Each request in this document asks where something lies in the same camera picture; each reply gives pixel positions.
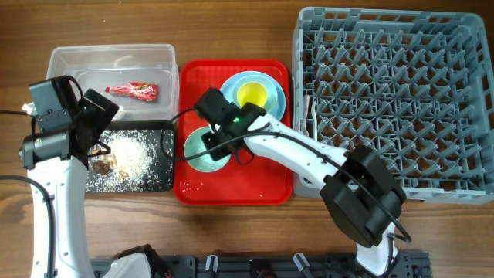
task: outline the yellow bowl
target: yellow bowl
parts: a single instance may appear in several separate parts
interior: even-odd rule
[[[237,92],[237,101],[240,107],[243,107],[248,102],[258,107],[264,107],[266,101],[268,101],[268,91],[261,83],[247,82],[240,86]]]

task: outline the dish rack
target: dish rack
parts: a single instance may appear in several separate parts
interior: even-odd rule
[[[297,131],[372,147],[409,198],[494,200],[494,79],[480,17],[305,8],[292,61]],[[298,175],[294,192],[319,196]]]

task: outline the red tray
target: red tray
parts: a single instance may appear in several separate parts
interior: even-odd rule
[[[290,125],[289,72],[273,59],[200,59],[193,60],[180,74],[179,110],[192,108],[210,87],[220,88],[232,75],[246,70],[266,73],[285,91],[286,109],[282,122]],[[178,120],[176,155],[184,156],[188,135],[208,124],[195,113]],[[249,157],[242,155],[243,161]],[[280,205],[292,194],[293,173],[277,162],[255,157],[247,165],[239,165],[232,156],[222,169],[213,173],[194,170],[186,161],[175,162],[174,193],[188,205]]]

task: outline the clear plastic container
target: clear plastic container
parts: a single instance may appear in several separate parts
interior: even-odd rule
[[[59,47],[52,52],[46,78],[61,75],[73,76],[84,93],[91,88],[118,104],[113,120],[170,120],[178,112],[178,67],[168,44]],[[130,81],[156,83],[157,101],[104,93],[108,86]]]

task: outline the plastic tray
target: plastic tray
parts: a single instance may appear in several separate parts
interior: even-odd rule
[[[160,152],[159,141],[161,130],[164,130],[164,149],[173,152],[175,146],[175,129],[174,125],[168,120],[111,122],[105,132],[101,134],[100,141],[107,143],[111,134],[130,131],[126,134],[127,136],[134,137],[139,141],[145,141],[150,147],[149,155],[152,156],[153,162],[149,167],[148,173],[142,177],[141,182],[124,181],[121,184],[115,185],[112,183],[110,177],[94,172],[93,162],[98,161],[100,158],[90,158],[86,192],[164,192],[170,190],[173,187],[174,162]]]
[[[232,75],[256,70],[272,76],[286,95],[286,111],[282,122],[290,125],[288,69],[271,59],[207,59],[193,60],[181,71],[180,111],[191,108],[210,87],[220,88]],[[184,155],[188,135],[207,123],[194,113],[178,120],[176,155]],[[241,166],[232,158],[225,167],[213,173],[194,170],[186,161],[176,161],[174,193],[189,205],[279,205],[292,194],[293,174],[284,166],[267,158],[256,157]]]
[[[493,80],[474,14],[305,8],[293,33],[296,130],[373,147],[409,198],[494,200]],[[294,188],[319,196],[298,176]]]
[[[178,110],[178,67],[168,44],[59,47],[46,78],[61,75],[73,76],[84,92],[92,88],[118,104],[113,120],[170,120]],[[156,83],[157,102],[104,93],[108,86],[130,81]]]

